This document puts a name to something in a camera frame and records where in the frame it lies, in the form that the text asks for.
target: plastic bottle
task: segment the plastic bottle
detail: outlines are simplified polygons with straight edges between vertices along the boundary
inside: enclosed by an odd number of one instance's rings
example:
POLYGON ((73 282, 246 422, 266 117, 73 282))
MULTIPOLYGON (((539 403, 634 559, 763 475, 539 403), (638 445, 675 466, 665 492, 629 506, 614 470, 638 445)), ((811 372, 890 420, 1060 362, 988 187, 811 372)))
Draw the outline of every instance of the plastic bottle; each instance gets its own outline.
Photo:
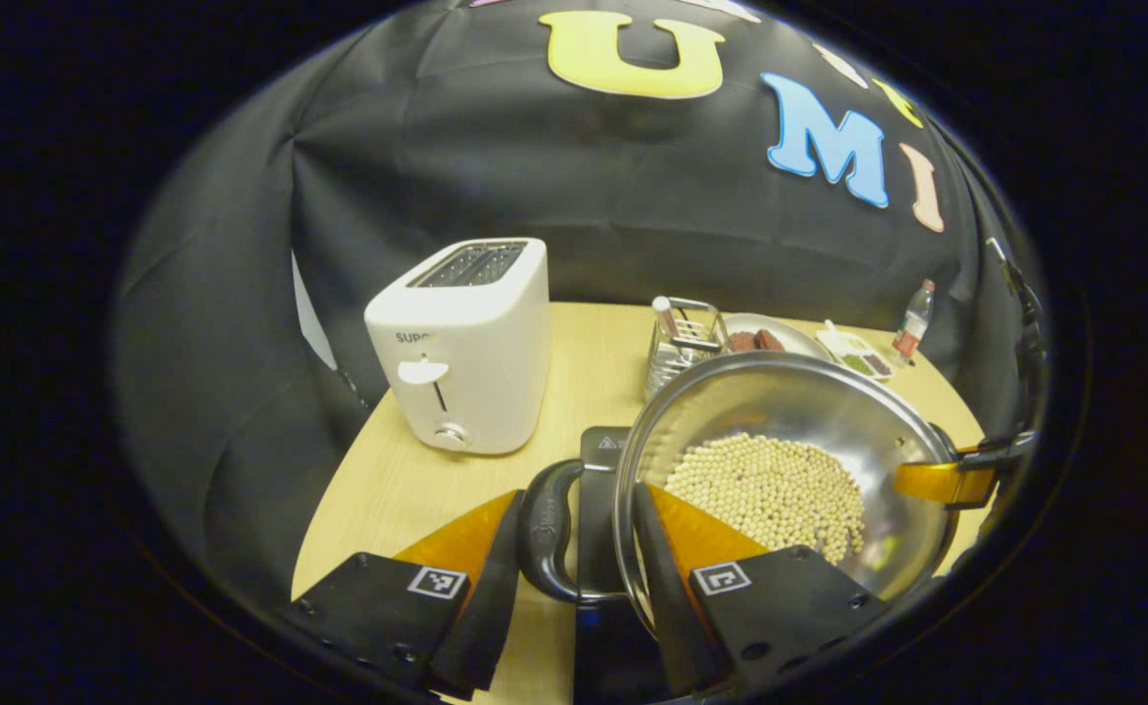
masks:
POLYGON ((936 302, 936 284, 929 278, 924 278, 922 289, 909 300, 909 308, 905 309, 905 319, 900 323, 897 338, 891 341, 891 358, 899 366, 909 364, 909 358, 914 357, 914 349, 918 341, 923 340, 926 326, 931 324, 931 310, 936 302))

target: wooden table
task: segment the wooden table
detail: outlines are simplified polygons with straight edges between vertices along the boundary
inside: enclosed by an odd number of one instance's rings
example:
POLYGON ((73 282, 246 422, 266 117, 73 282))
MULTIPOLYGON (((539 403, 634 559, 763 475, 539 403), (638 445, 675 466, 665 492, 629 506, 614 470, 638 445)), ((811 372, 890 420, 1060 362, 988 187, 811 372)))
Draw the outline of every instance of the wooden table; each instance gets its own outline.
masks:
MULTIPOLYGON (((577 458, 583 429, 634 424, 644 404, 644 361, 654 320, 651 309, 552 303, 551 315, 551 364, 534 436, 505 456, 452 455, 419 442, 395 397, 387 393, 351 444, 310 522, 292 579, 292 599, 358 550, 395 555, 467 510, 507 490, 523 489, 548 465, 577 458)), ((822 325, 785 321, 808 335, 822 325)), ((887 331, 841 327, 879 352, 891 343, 887 331)), ((916 366, 897 370, 887 387, 924 419, 945 428, 956 446, 980 441, 978 421, 945 377, 922 354, 914 357, 916 366)), ((575 504, 576 521, 576 490, 571 491, 571 504, 575 504)), ((947 572, 972 544, 985 514, 986 509, 979 509, 960 517, 953 548, 938 572, 947 572)), ((568 563, 577 556, 574 536, 568 563)), ((569 567, 571 575, 576 575, 577 566, 569 567)), ((573 671, 574 606, 540 594, 519 576, 504 654, 491 690, 476 692, 474 703, 568 704, 573 671)))

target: letter m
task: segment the letter m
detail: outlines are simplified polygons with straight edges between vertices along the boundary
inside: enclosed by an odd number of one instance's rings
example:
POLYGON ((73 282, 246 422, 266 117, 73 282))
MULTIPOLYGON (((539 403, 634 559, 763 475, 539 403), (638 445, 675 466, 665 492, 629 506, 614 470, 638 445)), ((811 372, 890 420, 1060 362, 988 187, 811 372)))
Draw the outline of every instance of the letter m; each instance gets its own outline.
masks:
POLYGON ((763 72, 761 79, 778 96, 778 144, 766 152, 770 164, 784 172, 816 175, 817 165, 808 153, 812 140, 813 150, 822 162, 825 180, 838 183, 852 163, 852 173, 846 180, 848 191, 862 201, 886 209, 882 145, 884 131, 868 116, 853 110, 844 115, 844 121, 837 129, 822 103, 804 85, 771 72, 763 72))

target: metal rack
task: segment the metal rack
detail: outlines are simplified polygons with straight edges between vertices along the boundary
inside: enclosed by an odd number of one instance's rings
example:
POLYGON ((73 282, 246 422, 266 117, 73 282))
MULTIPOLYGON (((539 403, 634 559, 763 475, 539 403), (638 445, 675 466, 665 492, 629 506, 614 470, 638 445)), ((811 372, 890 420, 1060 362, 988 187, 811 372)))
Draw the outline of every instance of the metal rack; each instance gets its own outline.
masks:
POLYGON ((649 347, 649 364, 644 372, 644 400, 650 401, 657 392, 683 370, 700 361, 719 356, 726 350, 726 324, 722 312, 712 303, 691 299, 668 297, 674 312, 674 331, 660 320, 653 323, 653 335, 649 347))

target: stainless steel pot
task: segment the stainless steel pot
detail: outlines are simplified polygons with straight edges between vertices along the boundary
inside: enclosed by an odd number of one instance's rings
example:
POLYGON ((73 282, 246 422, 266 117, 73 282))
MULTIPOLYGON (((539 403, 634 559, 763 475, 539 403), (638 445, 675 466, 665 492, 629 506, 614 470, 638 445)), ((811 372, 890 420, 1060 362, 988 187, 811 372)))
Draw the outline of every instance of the stainless steel pot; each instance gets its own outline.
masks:
POLYGON ((519 545, 526 579, 566 602, 629 599, 656 634, 631 516, 634 490, 641 482, 664 487, 688 448, 740 432, 820 447, 856 479, 864 504, 864 549, 838 566, 862 588, 891 602, 936 572, 953 539, 956 512, 941 502, 901 495, 892 478, 899 465, 954 468, 962 462, 943 429, 883 385, 843 366, 754 351, 691 366, 651 398, 630 429, 613 508, 623 594, 580 592, 564 570, 569 539, 565 495, 582 470, 579 460, 544 470, 526 493, 519 545))

